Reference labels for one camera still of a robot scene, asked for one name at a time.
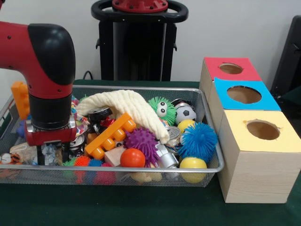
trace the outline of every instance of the shape sorter box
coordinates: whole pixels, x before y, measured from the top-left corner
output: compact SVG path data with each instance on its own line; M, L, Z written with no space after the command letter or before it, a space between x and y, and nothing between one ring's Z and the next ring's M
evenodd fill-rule
M261 78L248 58L205 57L203 60L199 89L209 101L214 79L237 81L261 81Z
M228 81L215 78L208 105L217 134L224 109L281 111L262 81Z
M224 110L219 140L225 202L286 202L301 168L301 140L282 112Z

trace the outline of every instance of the table surface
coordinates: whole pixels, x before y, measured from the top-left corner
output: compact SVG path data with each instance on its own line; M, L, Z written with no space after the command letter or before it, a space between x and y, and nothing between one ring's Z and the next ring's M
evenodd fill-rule
M74 84L198 87L198 82ZM301 176L286 204L224 203L217 175L206 188L1 184L0 225L301 225Z

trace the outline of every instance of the soccer ball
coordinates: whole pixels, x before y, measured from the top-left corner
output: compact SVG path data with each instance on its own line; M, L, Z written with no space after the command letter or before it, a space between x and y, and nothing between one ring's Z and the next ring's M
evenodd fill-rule
M196 120L197 114L193 111L190 106L183 106L177 109L177 116L175 118L175 123L178 125L185 119Z

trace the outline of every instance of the yellow ball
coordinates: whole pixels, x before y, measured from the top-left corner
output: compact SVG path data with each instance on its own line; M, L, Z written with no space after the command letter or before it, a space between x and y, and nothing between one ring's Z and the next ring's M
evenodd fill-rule
M181 133L184 133L184 130L189 127L190 125L194 126L196 122L191 119L185 119L179 123L178 128L180 129Z
M182 160L180 168L207 169L207 165L202 159L186 157ZM206 173L181 173L181 176L188 183L195 184L201 182L206 177Z

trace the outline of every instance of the wire basket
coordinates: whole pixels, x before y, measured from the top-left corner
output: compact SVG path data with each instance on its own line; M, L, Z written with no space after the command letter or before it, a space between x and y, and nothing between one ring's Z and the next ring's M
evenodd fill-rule
M195 106L197 121L213 128L205 95L199 89L190 88L146 88L146 87L108 87L73 86L77 99L95 93L118 89L131 89L146 100L165 97L169 100L181 98L191 101ZM16 105L11 97L0 112L0 153L9 153L12 146L25 143L16 133L20 119ZM164 168L123 168L123 167L66 167L33 165L0 165L0 183L11 184L49 184L49 185L122 185L122 186L195 186L206 187L214 174L222 170L223 156L219 143L207 169L164 169ZM198 183L188 183L183 175L204 178Z

